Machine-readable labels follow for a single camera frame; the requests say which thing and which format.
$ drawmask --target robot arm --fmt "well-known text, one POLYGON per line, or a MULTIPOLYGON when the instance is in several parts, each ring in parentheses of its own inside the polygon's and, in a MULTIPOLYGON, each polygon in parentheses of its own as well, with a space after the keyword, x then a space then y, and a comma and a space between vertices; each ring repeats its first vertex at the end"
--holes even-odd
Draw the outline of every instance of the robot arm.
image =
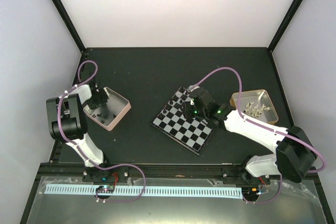
POLYGON ((186 119, 194 117, 205 119, 210 127, 243 135, 273 152, 270 155, 253 156, 249 159, 244 168, 254 177, 282 174, 287 179, 299 183, 317 158, 303 145, 275 134, 276 131, 287 132, 310 144, 304 131, 299 127, 294 126, 291 129, 277 127, 247 115, 244 115, 243 119, 234 107, 216 103, 204 88, 193 87, 190 98, 192 99, 190 102, 183 104, 186 119), (272 131, 262 129, 260 126, 247 122, 246 119, 271 128, 272 131))
POLYGON ((71 148, 73 148, 83 159, 85 167, 93 167, 93 165, 82 156, 82 154, 77 149, 77 145, 96 164, 102 164, 104 162, 103 152, 95 146, 92 139, 87 134, 88 126, 82 104, 91 98, 91 88, 88 84, 86 84, 73 90, 73 92, 65 97, 62 103, 62 129, 65 135, 75 144, 66 142, 60 135, 57 123, 57 106, 59 97, 48 99, 46 103, 49 132, 51 137, 55 140, 60 140, 61 142, 66 143, 71 148))

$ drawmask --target white perforated strip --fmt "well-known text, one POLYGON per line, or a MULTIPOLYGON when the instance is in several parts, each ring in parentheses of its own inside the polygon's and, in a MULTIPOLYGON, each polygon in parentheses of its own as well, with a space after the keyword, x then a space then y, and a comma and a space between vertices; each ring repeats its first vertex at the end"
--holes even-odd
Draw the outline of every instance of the white perforated strip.
MULTIPOLYGON (((99 186, 48 184, 45 194, 94 195, 97 187, 99 186)), ((99 195, 137 196, 141 190, 142 186, 116 186, 113 193, 99 193, 99 195)), ((241 188, 234 187, 146 186, 142 196, 242 199, 241 190, 241 188)))

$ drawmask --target white backdrop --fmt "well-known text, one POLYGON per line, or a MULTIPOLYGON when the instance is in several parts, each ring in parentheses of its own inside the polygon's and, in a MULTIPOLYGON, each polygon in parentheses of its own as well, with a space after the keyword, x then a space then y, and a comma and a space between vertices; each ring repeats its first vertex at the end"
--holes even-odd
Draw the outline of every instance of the white backdrop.
POLYGON ((0 0, 0 223, 20 223, 54 143, 46 100, 71 87, 79 59, 51 0, 0 0))
POLYGON ((86 47, 266 47, 292 0, 62 0, 86 47))

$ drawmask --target chessboard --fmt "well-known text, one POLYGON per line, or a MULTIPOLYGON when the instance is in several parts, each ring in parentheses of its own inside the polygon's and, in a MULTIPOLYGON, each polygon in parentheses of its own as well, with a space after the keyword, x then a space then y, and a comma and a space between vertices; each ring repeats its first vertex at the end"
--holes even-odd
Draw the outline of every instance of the chessboard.
POLYGON ((205 120, 199 118, 186 120, 184 118, 182 106, 184 102, 190 100, 187 90, 180 87, 151 124, 188 150, 199 155, 213 129, 207 126, 205 120))

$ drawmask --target black table surface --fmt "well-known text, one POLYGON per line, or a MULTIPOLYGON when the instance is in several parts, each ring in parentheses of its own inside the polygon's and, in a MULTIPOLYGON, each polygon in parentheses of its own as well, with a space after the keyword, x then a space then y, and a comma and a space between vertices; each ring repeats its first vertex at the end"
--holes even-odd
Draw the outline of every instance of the black table surface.
MULTIPOLYGON (((218 67, 236 69, 243 91, 267 90, 279 116, 276 125, 291 126, 266 48, 92 48, 87 59, 98 64, 100 85, 121 94, 132 105, 110 132, 88 118, 90 137, 114 164, 240 164, 248 155, 270 154, 248 138, 216 129, 197 156, 150 125, 180 86, 195 84, 218 67)), ((215 73, 202 86, 219 103, 229 103, 238 92, 237 78, 230 71, 215 73)), ((59 162, 82 160, 64 145, 59 162)))

